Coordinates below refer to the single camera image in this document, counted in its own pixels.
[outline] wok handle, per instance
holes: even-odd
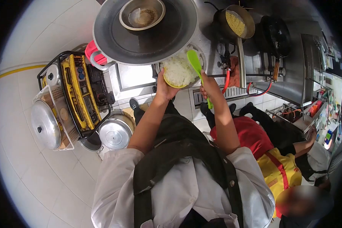
[[[272,79],[273,79],[274,81],[277,81],[277,80],[278,80],[279,69],[280,69],[280,61],[279,61],[279,59],[276,58],[275,68],[274,68],[274,74],[273,74],[273,76],[272,76]]]
[[[99,70],[108,70],[111,66],[113,66],[116,62],[115,61],[111,61],[107,64],[105,64],[104,66],[98,64],[96,61],[95,61],[95,56],[97,55],[100,55],[101,54],[101,51],[95,51],[91,54],[90,56],[90,62],[93,66],[95,66],[96,68],[98,68]]]
[[[246,68],[244,66],[244,52],[243,52],[243,44],[242,39],[237,39],[237,50],[239,56],[239,66],[240,66],[240,88],[245,89],[247,88],[247,81],[246,81]]]

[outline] pot of noodles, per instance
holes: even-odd
[[[214,20],[217,20],[220,25],[223,36],[228,40],[233,40],[233,43],[237,46],[240,66],[240,88],[246,88],[242,39],[251,38],[255,34],[255,22],[246,9],[238,5],[228,6],[228,8],[218,11],[214,16]]]

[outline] black cable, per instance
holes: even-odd
[[[211,2],[204,2],[204,3],[209,3],[210,5],[214,6],[214,8],[218,11],[219,9]]]

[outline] plastic basket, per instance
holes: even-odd
[[[58,150],[73,150],[75,148],[75,142],[79,139],[80,135],[77,132],[75,123],[71,117],[69,108],[66,103],[66,98],[64,96],[62,85],[55,85],[50,86],[46,85],[33,99],[33,104],[43,98],[48,97],[50,95],[50,98],[52,100],[53,106],[56,110],[57,116],[56,119],[61,123],[63,126],[63,131],[67,136],[67,139],[69,140],[69,144],[65,148],[58,148],[54,149],[55,151]],[[67,118],[61,117],[62,113],[67,113]]]

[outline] black apron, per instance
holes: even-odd
[[[242,199],[236,170],[226,154],[211,146],[205,136],[183,116],[165,114],[156,139],[155,148],[135,166],[133,177],[134,225],[153,220],[150,190],[181,158],[201,159],[211,176],[223,189],[228,188],[232,212],[243,228]]]

